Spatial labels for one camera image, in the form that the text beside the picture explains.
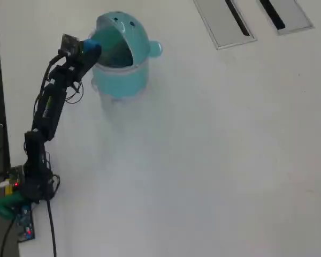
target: container handle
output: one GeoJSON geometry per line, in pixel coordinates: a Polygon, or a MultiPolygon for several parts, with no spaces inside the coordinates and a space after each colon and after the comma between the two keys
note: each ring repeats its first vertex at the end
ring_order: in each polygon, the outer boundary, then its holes
{"type": "Polygon", "coordinates": [[[158,41],[150,41],[150,57],[159,57],[162,55],[163,47],[158,41]]]}

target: teal container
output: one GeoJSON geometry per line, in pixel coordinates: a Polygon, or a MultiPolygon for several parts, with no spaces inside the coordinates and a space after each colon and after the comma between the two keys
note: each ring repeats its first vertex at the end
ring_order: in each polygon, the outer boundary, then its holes
{"type": "Polygon", "coordinates": [[[149,41],[144,27],[127,13],[109,12],[97,18],[90,36],[102,54],[93,67],[97,89],[114,99],[135,96],[148,82],[148,59],[162,54],[157,41],[149,41]]]}

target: slot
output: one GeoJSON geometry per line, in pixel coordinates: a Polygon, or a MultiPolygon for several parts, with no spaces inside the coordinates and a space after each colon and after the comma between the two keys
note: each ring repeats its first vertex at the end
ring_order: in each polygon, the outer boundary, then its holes
{"type": "Polygon", "coordinates": [[[282,19],[279,17],[278,13],[276,12],[273,5],[270,3],[269,0],[259,0],[262,6],[264,7],[265,11],[269,15],[270,19],[272,20],[275,27],[280,30],[285,28],[285,24],[282,19]]]}
{"type": "Polygon", "coordinates": [[[247,31],[244,23],[242,22],[242,19],[240,18],[240,16],[239,16],[239,14],[238,14],[238,12],[237,12],[234,4],[232,3],[232,0],[225,0],[225,2],[226,2],[226,4],[227,4],[228,8],[230,9],[230,11],[231,11],[231,13],[232,13],[232,15],[233,15],[233,17],[234,17],[237,25],[239,26],[241,32],[242,32],[245,36],[249,36],[250,33],[247,31]]]}

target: white table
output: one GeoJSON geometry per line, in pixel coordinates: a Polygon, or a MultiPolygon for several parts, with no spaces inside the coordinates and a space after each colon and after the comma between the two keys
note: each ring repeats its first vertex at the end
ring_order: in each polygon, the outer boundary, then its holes
{"type": "MultiPolygon", "coordinates": [[[[238,1],[258,41],[216,51],[192,0],[0,0],[11,164],[63,33],[85,39],[111,10],[164,47],[135,101],[85,95],[47,144],[58,256],[321,256],[321,0],[315,29],[276,36],[238,1]]],[[[22,257],[52,256],[45,203],[22,257]]]]}

